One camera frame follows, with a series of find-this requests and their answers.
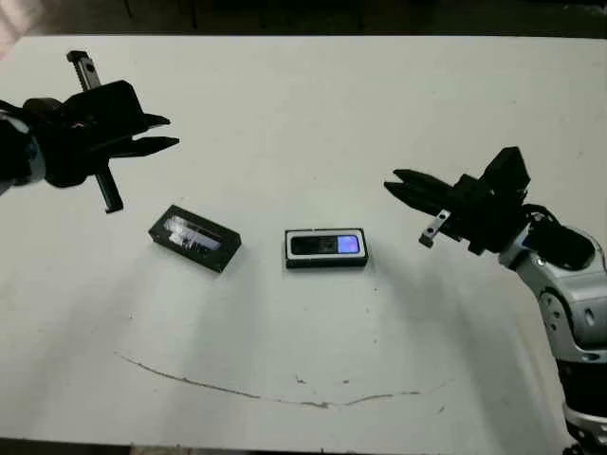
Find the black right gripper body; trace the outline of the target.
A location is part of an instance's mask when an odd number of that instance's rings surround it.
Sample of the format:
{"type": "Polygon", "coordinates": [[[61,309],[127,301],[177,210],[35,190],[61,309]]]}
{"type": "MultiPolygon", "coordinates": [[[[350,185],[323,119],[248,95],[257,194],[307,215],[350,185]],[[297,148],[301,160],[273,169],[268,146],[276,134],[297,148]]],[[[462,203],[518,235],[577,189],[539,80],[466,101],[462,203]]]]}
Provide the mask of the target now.
{"type": "Polygon", "coordinates": [[[500,252],[524,224],[523,201],[530,183],[527,174],[490,174],[479,178],[464,174],[439,198],[438,212],[419,242],[433,246],[442,233],[469,242],[476,255],[500,252]]]}

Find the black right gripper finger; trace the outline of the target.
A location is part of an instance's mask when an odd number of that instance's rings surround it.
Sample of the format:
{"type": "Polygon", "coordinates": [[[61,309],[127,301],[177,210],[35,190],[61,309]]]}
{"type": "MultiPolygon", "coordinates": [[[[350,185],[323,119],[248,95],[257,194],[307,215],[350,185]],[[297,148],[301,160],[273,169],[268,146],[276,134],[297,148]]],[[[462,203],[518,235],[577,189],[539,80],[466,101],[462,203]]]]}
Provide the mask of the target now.
{"type": "Polygon", "coordinates": [[[403,188],[400,182],[385,182],[384,188],[396,199],[406,204],[411,209],[422,211],[427,214],[438,214],[447,205],[446,193],[431,193],[422,191],[410,191],[403,188]]]}
{"type": "Polygon", "coordinates": [[[452,190],[452,185],[433,175],[412,169],[394,170],[393,174],[400,180],[400,185],[410,191],[431,193],[446,193],[452,190]]]}

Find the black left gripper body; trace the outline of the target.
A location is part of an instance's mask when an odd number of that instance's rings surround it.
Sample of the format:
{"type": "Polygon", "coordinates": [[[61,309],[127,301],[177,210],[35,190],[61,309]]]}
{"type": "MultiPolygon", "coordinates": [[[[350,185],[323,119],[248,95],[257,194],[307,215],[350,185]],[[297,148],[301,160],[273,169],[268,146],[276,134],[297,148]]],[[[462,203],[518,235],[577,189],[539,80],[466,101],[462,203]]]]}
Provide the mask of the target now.
{"type": "Polygon", "coordinates": [[[30,98],[23,109],[31,120],[46,160],[46,181],[58,188],[82,184],[93,175],[107,212],[123,209],[118,186],[109,169],[106,149],[124,139],[124,119],[115,105],[120,84],[101,84],[92,58],[82,50],[66,55],[82,92],[67,100],[30,98]]]}

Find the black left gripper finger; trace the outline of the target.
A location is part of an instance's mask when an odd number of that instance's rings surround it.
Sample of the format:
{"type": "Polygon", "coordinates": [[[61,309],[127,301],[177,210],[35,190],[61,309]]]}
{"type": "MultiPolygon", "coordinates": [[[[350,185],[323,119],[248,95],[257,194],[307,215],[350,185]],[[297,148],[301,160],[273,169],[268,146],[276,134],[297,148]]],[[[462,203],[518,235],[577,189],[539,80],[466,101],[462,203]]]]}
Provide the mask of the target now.
{"type": "Polygon", "coordinates": [[[171,121],[160,115],[138,114],[130,117],[130,137],[136,137],[151,129],[169,125],[171,121]]]}
{"type": "Polygon", "coordinates": [[[107,149],[107,157],[109,159],[144,157],[154,155],[173,147],[178,143],[178,138],[168,136],[147,136],[139,139],[130,138],[110,146],[107,149]]]}

